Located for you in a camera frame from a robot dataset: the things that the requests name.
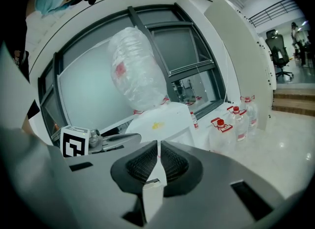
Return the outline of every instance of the yellow sticker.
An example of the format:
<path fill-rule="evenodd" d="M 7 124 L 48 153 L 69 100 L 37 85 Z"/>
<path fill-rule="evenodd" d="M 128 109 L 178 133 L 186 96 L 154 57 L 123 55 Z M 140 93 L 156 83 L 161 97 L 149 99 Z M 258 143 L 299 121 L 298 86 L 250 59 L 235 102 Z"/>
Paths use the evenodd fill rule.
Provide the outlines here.
<path fill-rule="evenodd" d="M 164 122 L 154 122 L 152 129 L 160 129 L 164 127 Z"/>

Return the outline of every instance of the black and white marker cube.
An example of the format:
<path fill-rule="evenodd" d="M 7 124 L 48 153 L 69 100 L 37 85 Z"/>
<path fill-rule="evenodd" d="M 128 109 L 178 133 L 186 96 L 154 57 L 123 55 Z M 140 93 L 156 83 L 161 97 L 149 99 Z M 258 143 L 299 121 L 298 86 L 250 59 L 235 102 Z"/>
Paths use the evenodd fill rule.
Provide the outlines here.
<path fill-rule="evenodd" d="M 85 156 L 89 154 L 90 130 L 66 126 L 61 129 L 60 150 L 63 157 Z"/>

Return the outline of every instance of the plastic water bottle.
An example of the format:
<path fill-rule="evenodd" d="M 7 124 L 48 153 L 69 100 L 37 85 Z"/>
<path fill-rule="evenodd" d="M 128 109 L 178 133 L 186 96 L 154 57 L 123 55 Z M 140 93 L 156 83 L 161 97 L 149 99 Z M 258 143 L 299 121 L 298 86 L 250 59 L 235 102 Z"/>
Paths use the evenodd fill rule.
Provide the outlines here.
<path fill-rule="evenodd" d="M 247 111 L 247 115 L 250 119 L 248 129 L 249 135 L 254 135 L 258 126 L 258 107 L 253 102 L 253 99 L 255 99 L 255 95 L 252 97 L 241 97 L 241 108 Z"/>
<path fill-rule="evenodd" d="M 240 110 L 238 106 L 231 106 L 227 109 L 230 111 L 228 122 L 235 128 L 236 140 L 242 141 L 248 135 L 250 119 L 247 116 L 247 110 Z"/>
<path fill-rule="evenodd" d="M 236 134 L 234 127 L 226 124 L 223 119 L 216 118 L 211 121 L 209 131 L 210 151 L 227 154 L 234 150 L 236 144 Z"/>
<path fill-rule="evenodd" d="M 193 112 L 190 112 L 190 115 L 191 115 L 192 122 L 193 122 L 193 125 L 194 125 L 195 129 L 198 129 L 198 128 L 199 128 L 199 126 L 198 126 L 198 122 L 197 122 L 197 118 L 196 118 L 196 116 L 194 115 L 194 113 L 193 113 Z"/>

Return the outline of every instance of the plastic bag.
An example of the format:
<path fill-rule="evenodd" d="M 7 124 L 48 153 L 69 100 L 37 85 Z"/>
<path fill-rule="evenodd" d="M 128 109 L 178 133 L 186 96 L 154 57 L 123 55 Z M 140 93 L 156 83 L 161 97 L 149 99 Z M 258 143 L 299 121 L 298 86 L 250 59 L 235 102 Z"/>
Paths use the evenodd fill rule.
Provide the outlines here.
<path fill-rule="evenodd" d="M 125 28 L 115 34 L 108 53 L 113 82 L 132 108 L 145 111 L 163 102 L 167 93 L 164 75 L 149 40 L 140 30 Z"/>

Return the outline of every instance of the metal railing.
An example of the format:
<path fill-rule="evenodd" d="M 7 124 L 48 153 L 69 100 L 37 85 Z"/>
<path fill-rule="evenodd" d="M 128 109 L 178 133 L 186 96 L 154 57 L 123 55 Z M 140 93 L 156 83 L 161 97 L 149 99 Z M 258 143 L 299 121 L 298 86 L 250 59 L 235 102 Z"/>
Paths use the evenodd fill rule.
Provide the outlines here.
<path fill-rule="evenodd" d="M 296 9 L 299 9 L 299 6 L 294 2 L 294 0 L 282 0 L 255 14 L 250 18 L 250 21 L 255 27 L 257 27 Z"/>

